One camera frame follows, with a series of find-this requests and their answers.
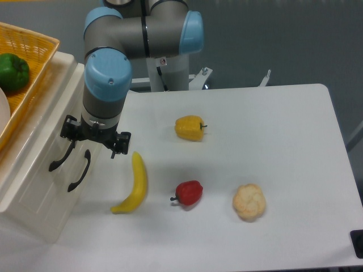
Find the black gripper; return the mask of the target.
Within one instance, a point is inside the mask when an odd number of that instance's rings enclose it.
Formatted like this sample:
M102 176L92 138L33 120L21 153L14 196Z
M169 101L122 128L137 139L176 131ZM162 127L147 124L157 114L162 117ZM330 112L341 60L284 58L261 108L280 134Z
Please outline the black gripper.
M117 133L117 126L118 123L108 128L104 128L101 124L90 126L83 118L78 121L68 114L62 125L60 136L70 141L71 149L75 148L77 141L89 140L101 143L106 148L111 149L111 159L114 159L118 154L128 154L132 135L128 131Z

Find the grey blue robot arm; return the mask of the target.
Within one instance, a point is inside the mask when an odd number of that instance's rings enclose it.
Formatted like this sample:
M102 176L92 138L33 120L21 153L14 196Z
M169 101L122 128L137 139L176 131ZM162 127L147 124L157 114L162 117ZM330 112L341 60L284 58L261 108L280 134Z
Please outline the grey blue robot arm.
M80 118L66 116L60 136L101 143L113 155L126 154L131 134L117 126L131 87L131 60L153 64L162 89L188 89L188 71L167 68L204 46L202 16L186 1L103 1L85 20L85 86Z

